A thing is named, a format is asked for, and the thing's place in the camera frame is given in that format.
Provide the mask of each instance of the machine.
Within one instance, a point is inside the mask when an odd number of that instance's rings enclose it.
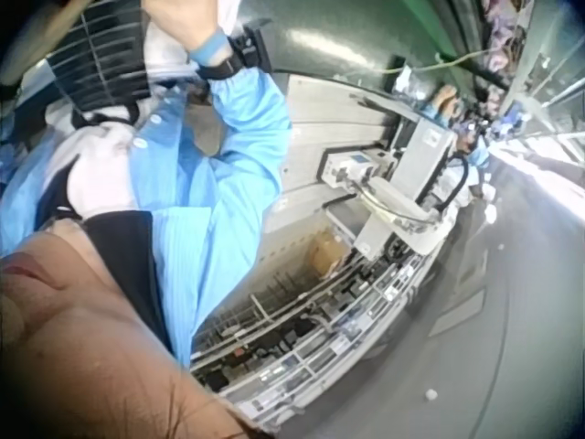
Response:
[[[450,190],[442,172],[452,158],[464,157],[450,152],[454,134],[426,120],[420,120],[414,135],[402,150],[381,148],[327,152],[319,178],[328,186],[356,195],[358,203],[329,209],[330,218],[340,230],[356,216],[367,217],[349,239],[370,261],[382,253],[391,237],[400,238],[419,255],[430,254],[449,234],[459,206],[453,202],[467,172]],[[348,214],[362,210],[361,215]],[[363,209],[369,212],[364,215]]]

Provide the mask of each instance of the hand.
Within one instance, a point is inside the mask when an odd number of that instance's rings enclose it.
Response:
[[[450,99],[453,96],[455,96],[455,94],[457,94],[457,89],[453,87],[451,84],[445,84],[437,93],[437,97],[440,97],[442,101],[446,101],[447,99]]]
[[[218,28],[218,0],[142,0],[142,6],[187,50],[201,47]]]

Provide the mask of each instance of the white undershirt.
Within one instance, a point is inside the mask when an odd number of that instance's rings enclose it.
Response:
[[[70,113],[62,117],[69,121]],[[106,122],[65,135],[49,160],[43,192],[58,171],[77,157],[69,173],[67,196],[82,218],[137,209],[129,168],[134,133],[126,123]]]

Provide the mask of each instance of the blue shirt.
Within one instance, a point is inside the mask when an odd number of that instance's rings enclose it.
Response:
[[[217,156],[206,157],[194,147],[193,132],[183,121],[183,86],[166,93],[154,111],[161,120],[149,118],[136,135],[146,147],[130,153],[136,202],[153,215],[165,322],[186,367],[195,332],[254,264],[263,212],[282,189],[279,166],[291,131],[282,93],[258,69],[211,81],[211,93],[228,127]],[[45,134],[0,201],[2,255],[34,232],[54,139],[54,133]]]

